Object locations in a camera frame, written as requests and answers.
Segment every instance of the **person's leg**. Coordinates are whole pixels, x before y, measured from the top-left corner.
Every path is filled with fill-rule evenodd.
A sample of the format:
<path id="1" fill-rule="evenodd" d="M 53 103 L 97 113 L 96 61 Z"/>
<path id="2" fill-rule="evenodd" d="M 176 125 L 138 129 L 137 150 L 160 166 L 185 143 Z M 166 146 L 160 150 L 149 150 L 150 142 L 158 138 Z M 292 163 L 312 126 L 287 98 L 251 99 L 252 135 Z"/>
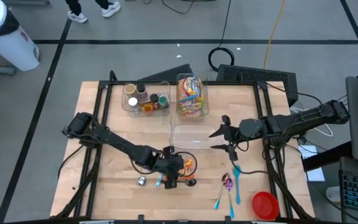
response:
<path id="1" fill-rule="evenodd" d="M 80 15 L 81 13 L 81 5 L 79 4 L 78 0 L 66 0 L 68 7 L 70 10 L 76 15 Z"/>
<path id="2" fill-rule="evenodd" d="M 121 5 L 117 1 L 114 3 L 108 2 L 108 0 L 95 0 L 95 1 L 102 8 L 102 16 L 105 18 L 111 17 L 112 15 L 117 13 L 121 8 Z"/>
<path id="3" fill-rule="evenodd" d="M 96 3 L 98 3 L 98 5 L 100 5 L 100 7 L 102 9 L 108 9 L 109 8 L 109 2 L 107 0 L 95 0 Z"/>
<path id="4" fill-rule="evenodd" d="M 84 23 L 88 20 L 84 14 L 81 12 L 81 5 L 78 0 L 66 0 L 70 11 L 67 12 L 67 17 L 72 21 Z"/>

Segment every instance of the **white sneaker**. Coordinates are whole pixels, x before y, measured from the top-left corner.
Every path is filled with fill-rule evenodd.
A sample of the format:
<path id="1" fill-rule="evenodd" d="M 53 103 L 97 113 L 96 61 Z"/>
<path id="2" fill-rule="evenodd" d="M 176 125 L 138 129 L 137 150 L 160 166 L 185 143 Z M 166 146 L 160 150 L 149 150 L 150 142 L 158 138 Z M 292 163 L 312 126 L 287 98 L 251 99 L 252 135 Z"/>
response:
<path id="1" fill-rule="evenodd" d="M 109 18 L 112 15 L 114 15 L 115 13 L 117 13 L 121 8 L 121 5 L 119 4 L 119 2 L 113 2 L 110 3 L 109 2 L 109 7 L 108 9 L 102 9 L 102 16 L 105 18 Z"/>
<path id="2" fill-rule="evenodd" d="M 80 13 L 80 15 L 77 16 L 73 12 L 67 11 L 67 17 L 69 19 L 71 19 L 72 21 L 79 22 L 80 24 L 88 21 L 88 18 L 86 16 L 84 16 L 84 14 L 82 14 L 82 12 Z"/>

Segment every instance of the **black pants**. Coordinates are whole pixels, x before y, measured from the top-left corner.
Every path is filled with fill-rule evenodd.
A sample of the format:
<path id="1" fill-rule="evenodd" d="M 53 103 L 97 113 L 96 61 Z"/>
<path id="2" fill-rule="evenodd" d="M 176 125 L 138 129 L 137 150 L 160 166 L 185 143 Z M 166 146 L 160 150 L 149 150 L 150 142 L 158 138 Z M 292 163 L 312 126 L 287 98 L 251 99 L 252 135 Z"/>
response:
<path id="1" fill-rule="evenodd" d="M 109 7 L 109 2 L 107 0 L 95 0 L 96 3 L 100 5 L 103 9 L 107 9 Z M 78 0 L 66 0 L 68 7 L 70 10 L 76 14 L 77 16 L 81 13 L 81 5 Z"/>

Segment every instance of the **red bowl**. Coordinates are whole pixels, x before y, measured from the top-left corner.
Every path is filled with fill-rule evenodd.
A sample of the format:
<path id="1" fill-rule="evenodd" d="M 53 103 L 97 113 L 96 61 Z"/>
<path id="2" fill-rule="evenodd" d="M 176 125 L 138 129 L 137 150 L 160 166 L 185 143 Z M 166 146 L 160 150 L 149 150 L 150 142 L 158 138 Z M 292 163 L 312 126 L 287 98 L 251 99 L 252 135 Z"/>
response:
<path id="1" fill-rule="evenodd" d="M 257 193 L 252 199 L 252 208 L 263 220 L 275 219 L 280 211 L 277 199 L 268 192 Z"/>

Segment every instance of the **white paper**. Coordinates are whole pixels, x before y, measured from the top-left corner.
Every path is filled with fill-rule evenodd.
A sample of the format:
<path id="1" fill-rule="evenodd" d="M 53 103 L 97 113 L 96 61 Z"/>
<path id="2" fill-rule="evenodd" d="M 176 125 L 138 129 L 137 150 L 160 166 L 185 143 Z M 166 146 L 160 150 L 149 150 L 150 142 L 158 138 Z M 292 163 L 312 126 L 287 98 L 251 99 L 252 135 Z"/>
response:
<path id="1" fill-rule="evenodd" d="M 299 151 L 301 151 L 302 153 L 302 158 L 303 159 L 307 159 L 311 156 L 314 156 L 314 155 L 317 155 L 317 149 L 316 149 L 316 146 L 299 146 Z M 326 181 L 325 178 L 324 178 L 324 174 L 323 174 L 323 170 L 322 168 L 317 168 L 317 169 L 314 169 L 314 170 L 311 170 L 311 171 L 308 171 L 307 173 L 307 176 L 309 178 L 309 181 L 315 181 L 315 182 L 324 182 Z"/>

